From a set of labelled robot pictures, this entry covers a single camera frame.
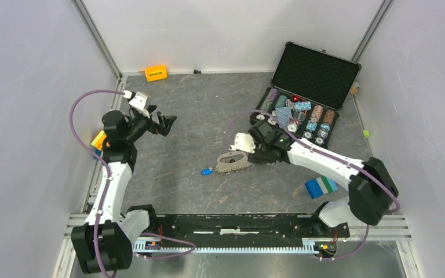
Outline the blue key tag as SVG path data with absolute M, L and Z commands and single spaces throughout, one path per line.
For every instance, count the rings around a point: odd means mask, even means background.
M 203 175 L 203 176 L 210 175 L 212 173 L 213 173 L 213 169 L 212 168 L 206 168 L 206 169 L 201 171 L 201 175 Z

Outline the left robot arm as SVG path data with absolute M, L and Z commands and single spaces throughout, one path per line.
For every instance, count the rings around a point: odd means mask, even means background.
M 85 274 L 115 273 L 128 269 L 133 259 L 133 243 L 142 233 L 154 235 L 159 221 L 151 205 L 133 206 L 121 215 L 126 187 L 137 160 L 134 143 L 146 132 L 167 136 L 176 116 L 157 112 L 158 121 L 130 109 L 107 112 L 103 118 L 102 178 L 99 196 L 81 226 L 72 229 L 71 240 L 81 270 Z

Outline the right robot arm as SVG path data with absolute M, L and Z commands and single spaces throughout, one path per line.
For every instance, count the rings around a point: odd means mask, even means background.
M 339 155 L 276 129 L 265 120 L 254 124 L 247 133 L 237 134 L 234 142 L 235 148 L 247 152 L 253 163 L 285 162 L 304 167 L 347 190 L 347 197 L 326 202 L 316 210 L 311 227 L 318 236 L 327 236 L 336 226 L 354 220 L 376 226 L 385 214 L 400 209 L 398 189 L 377 158 L 362 161 Z

